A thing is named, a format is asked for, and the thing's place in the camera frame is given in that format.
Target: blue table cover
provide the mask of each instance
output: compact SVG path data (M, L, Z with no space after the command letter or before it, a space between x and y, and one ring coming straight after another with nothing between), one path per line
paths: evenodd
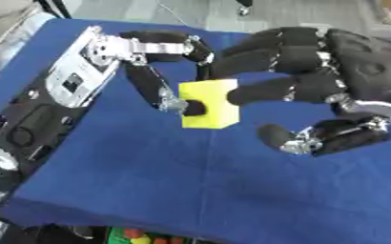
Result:
M89 25L107 33L163 29L215 49L244 34L124 22L53 20L0 74L0 110ZM157 67L177 91L191 62ZM240 83L277 77L248 74ZM300 130L333 117L327 106L258 103L224 130L182 129L149 107L124 71L1 214L23 226L111 225L223 243L391 244L391 141L320 158L274 152L256 137L267 122Z

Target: yellow sponge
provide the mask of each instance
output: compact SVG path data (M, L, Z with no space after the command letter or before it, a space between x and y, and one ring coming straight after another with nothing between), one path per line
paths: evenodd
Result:
M207 109L200 116L182 116L183 128L223 129L239 122L239 107L228 102L227 93L237 88L237 80L208 80L179 84L179 97L198 100Z

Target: colorful object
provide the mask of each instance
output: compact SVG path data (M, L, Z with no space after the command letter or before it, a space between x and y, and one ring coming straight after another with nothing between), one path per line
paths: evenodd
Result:
M182 116L183 128L223 129L239 121L239 107L227 100L229 91L237 88L235 79L185 82L179 84L179 97L198 100L207 109L200 116Z
M108 244L192 244L187 237L145 233L138 229L111 228Z

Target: robotic arm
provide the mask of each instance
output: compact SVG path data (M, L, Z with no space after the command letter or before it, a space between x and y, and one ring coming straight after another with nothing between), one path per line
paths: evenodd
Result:
M202 103L177 98L153 62L196 62L196 79L210 76L214 53L195 35L88 27L51 67L0 112L0 204L61 144L123 66L145 101L163 112L205 113Z
M391 41L345 30L281 28L253 34L225 50L214 76L276 71L288 77L243 85L228 100L326 103L337 119L301 132L267 124L258 136L269 147L295 154L337 153L386 141L391 125Z

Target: cable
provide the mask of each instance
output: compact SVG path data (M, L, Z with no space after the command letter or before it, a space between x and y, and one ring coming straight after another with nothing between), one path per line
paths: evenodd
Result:
M182 23L182 25L186 26L186 27L190 27L190 25L188 25L185 21L183 21L179 15L177 15L176 12L174 12L173 10L171 10L169 7L167 7L165 4L163 4L162 2L160 2L160 0L156 0L157 1L157 4L159 6L161 6L161 8L167 10L169 13L171 13L175 19L177 19L180 23Z

